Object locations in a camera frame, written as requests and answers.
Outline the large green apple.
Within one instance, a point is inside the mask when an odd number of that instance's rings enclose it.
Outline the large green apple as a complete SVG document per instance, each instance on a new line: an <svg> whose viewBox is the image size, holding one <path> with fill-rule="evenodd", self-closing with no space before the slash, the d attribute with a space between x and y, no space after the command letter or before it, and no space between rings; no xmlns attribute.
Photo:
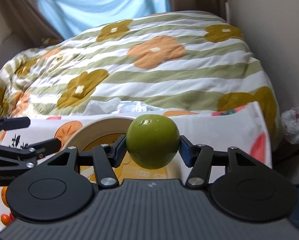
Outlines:
<svg viewBox="0 0 299 240"><path fill-rule="evenodd" d="M148 170L168 165L178 152L179 142L180 134L175 122L158 114L138 116L126 133L130 157Z"/></svg>

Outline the small mandarin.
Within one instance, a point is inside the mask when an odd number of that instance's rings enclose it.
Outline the small mandarin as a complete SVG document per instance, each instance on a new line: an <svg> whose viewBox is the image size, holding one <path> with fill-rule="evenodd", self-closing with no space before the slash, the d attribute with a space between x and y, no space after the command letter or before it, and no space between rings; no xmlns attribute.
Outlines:
<svg viewBox="0 0 299 240"><path fill-rule="evenodd" d="M11 220L9 218L9 215L8 214L2 214L0 216L0 220L1 220L1 223L4 224L4 226L8 226L9 224L11 224Z"/></svg>

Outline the red cherry tomato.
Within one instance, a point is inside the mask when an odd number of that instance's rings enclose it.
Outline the red cherry tomato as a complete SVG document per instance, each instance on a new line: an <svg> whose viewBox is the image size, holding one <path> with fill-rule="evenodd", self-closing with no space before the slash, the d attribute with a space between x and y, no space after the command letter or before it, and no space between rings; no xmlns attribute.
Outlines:
<svg viewBox="0 0 299 240"><path fill-rule="evenodd" d="M10 218L11 221L15 220L14 216L11 213L9 214L9 218Z"/></svg>

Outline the white fruit print cloth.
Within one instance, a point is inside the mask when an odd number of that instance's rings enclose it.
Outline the white fruit print cloth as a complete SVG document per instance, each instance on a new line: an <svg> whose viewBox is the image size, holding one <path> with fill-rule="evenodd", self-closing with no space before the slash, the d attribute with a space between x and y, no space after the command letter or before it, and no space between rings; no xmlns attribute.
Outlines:
<svg viewBox="0 0 299 240"><path fill-rule="evenodd" d="M237 107L228 113L191 113L186 111L159 111L178 126L181 135L190 142L206 144L217 151L226 151L237 146L268 167L272 167L271 143L264 117L257 102ZM126 133L130 123L140 112L104 114L91 116L44 116L34 118L28 128L0 132L0 144L21 148L32 143L58 138L63 146L75 145L79 150L112 144L119 134ZM118 179L181 178L184 180L190 170L176 155L173 161L157 171L144 170L128 155L115 170Z"/></svg>

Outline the floral striped duvet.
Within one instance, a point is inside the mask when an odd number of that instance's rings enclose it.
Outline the floral striped duvet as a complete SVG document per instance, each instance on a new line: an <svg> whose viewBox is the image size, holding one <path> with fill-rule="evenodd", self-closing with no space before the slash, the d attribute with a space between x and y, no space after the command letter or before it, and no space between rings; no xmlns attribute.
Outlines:
<svg viewBox="0 0 299 240"><path fill-rule="evenodd" d="M88 29L20 52L0 70L0 116L82 114L91 102L229 111L259 103L273 148L284 136L271 81L241 30L203 11Z"/></svg>

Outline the white plastic bag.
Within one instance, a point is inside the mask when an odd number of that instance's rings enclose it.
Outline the white plastic bag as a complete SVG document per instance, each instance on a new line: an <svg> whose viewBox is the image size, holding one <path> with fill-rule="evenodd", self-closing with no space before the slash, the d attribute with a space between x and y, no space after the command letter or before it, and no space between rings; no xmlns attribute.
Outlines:
<svg viewBox="0 0 299 240"><path fill-rule="evenodd" d="M285 139L292 145L299 144L299 107L292 107L281 114L285 126Z"/></svg>

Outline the brown left curtain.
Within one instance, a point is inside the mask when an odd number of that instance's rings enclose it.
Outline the brown left curtain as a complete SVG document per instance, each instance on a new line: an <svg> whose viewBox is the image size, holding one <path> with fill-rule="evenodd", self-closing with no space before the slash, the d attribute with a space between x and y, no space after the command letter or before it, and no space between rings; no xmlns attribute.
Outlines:
<svg viewBox="0 0 299 240"><path fill-rule="evenodd" d="M0 10L18 38L28 47L39 47L45 38L64 38L39 12L34 0L0 0Z"/></svg>

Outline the light blue window cloth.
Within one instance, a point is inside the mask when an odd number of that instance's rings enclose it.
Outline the light blue window cloth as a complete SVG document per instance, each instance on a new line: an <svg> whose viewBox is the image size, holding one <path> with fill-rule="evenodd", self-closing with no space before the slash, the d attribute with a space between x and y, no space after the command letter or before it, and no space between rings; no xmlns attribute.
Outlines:
<svg viewBox="0 0 299 240"><path fill-rule="evenodd" d="M62 38L120 20L171 10L169 0L36 0L38 9Z"/></svg>

